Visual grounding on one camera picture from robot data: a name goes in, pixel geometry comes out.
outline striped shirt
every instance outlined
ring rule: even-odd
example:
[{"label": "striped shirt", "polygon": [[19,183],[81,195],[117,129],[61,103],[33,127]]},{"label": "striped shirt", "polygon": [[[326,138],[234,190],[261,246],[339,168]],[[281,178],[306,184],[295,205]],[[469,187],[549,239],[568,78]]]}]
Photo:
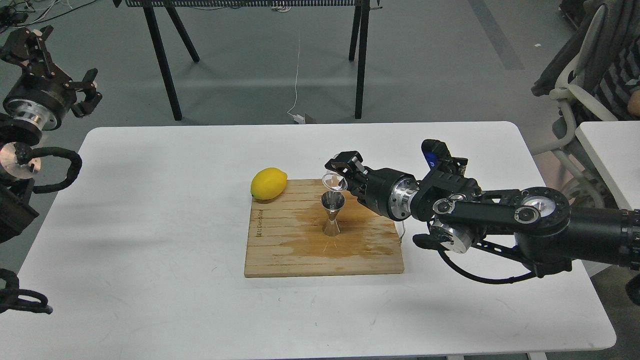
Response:
[{"label": "striped shirt", "polygon": [[[629,43],[605,71],[602,80],[591,92],[618,120],[640,120],[627,111],[631,94],[640,90],[640,37]],[[589,110],[579,105],[576,123],[599,121]]]}]

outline white table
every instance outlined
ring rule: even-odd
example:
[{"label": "white table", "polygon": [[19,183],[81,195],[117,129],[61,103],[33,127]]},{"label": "white table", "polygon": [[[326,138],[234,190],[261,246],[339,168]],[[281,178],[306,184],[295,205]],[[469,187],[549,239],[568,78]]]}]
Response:
[{"label": "white table", "polygon": [[575,134],[618,206],[640,208],[640,122],[583,122]]},{"label": "white table", "polygon": [[[485,190],[543,185],[507,122],[121,127],[93,130],[20,271],[50,316],[0,316],[3,359],[285,359],[607,348],[615,333],[579,262],[513,285],[472,282],[411,235],[405,272],[246,279],[250,181],[264,167],[318,178],[339,151],[422,177],[445,141]],[[513,237],[494,237],[509,243]],[[479,275],[523,274],[477,250]]]}]

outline person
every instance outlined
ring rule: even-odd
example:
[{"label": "person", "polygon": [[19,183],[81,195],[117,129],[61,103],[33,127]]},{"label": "person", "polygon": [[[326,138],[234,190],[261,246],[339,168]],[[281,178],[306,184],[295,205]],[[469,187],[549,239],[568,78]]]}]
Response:
[{"label": "person", "polygon": [[[591,93],[618,120],[640,120],[640,37],[620,51]],[[575,120],[580,124],[600,119],[581,106]]]}]

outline black table leg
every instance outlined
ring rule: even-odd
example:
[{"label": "black table leg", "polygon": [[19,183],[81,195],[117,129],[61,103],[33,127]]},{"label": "black table leg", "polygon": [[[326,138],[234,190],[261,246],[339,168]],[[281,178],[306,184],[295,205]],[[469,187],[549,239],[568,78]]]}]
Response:
[{"label": "black table leg", "polygon": [[196,48],[193,47],[189,34],[187,34],[186,29],[184,29],[184,25],[178,16],[178,12],[175,11],[175,8],[166,8],[166,12],[169,13],[169,17],[171,18],[171,21],[173,21],[173,25],[175,25],[175,29],[178,31],[178,34],[180,34],[182,42],[184,42],[184,45],[187,47],[189,55],[191,55],[191,59],[193,59],[193,62],[197,63],[200,61],[200,57],[196,52]]},{"label": "black table leg", "polygon": [[360,18],[360,48],[358,52],[358,83],[356,86],[356,119],[362,119],[362,98],[364,96],[364,69],[367,61],[367,35],[369,32],[369,11],[371,0],[362,0]]},{"label": "black table leg", "polygon": [[362,6],[355,6],[353,12],[353,29],[351,30],[351,47],[349,47],[349,61],[353,61],[356,57],[356,45],[358,44],[358,29],[360,29],[360,15],[362,14]]},{"label": "black table leg", "polygon": [[156,14],[154,13],[154,9],[151,7],[143,8],[143,10],[145,11],[145,18],[147,19],[147,25],[149,26],[151,41],[154,43],[156,58],[158,59],[158,65],[160,66],[160,73],[162,73],[162,79],[164,80],[164,88],[166,89],[166,94],[169,97],[169,103],[171,104],[173,118],[176,121],[180,121],[182,120],[180,103],[178,102],[178,95],[176,95],[175,87],[173,86],[173,79],[171,78],[171,71],[169,70],[169,62],[166,60],[166,54],[164,53],[164,46],[162,44],[160,30],[158,29],[158,23],[156,21]]}]

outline metal jigger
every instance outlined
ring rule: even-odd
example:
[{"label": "metal jigger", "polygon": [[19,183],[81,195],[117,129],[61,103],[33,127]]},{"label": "metal jigger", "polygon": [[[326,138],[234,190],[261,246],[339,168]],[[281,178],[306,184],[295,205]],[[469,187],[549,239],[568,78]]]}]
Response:
[{"label": "metal jigger", "polygon": [[329,216],[324,223],[322,231],[327,236],[336,236],[340,234],[340,227],[335,217],[338,216],[338,212],[344,206],[344,196],[339,192],[328,191],[322,194],[321,201],[326,214]]}]

